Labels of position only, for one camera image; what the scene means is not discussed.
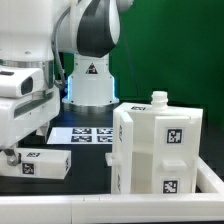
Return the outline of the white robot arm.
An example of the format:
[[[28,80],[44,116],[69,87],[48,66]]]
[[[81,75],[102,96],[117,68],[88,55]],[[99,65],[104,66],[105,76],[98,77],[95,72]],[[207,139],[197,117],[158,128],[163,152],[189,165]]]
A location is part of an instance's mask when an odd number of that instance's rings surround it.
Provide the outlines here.
[[[59,54],[107,55],[133,2],[0,0],[0,152],[9,165],[21,163],[17,143],[59,113]]]

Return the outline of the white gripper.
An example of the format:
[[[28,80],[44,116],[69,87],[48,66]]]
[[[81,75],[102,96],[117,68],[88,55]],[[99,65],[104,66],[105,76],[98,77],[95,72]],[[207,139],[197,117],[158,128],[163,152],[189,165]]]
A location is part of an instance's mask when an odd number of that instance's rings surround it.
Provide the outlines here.
[[[0,149],[5,149],[9,166],[21,163],[21,154],[10,147],[35,130],[38,136],[46,136],[49,121],[59,110],[58,89],[52,89],[39,100],[33,100],[33,95],[18,99],[0,97]]]

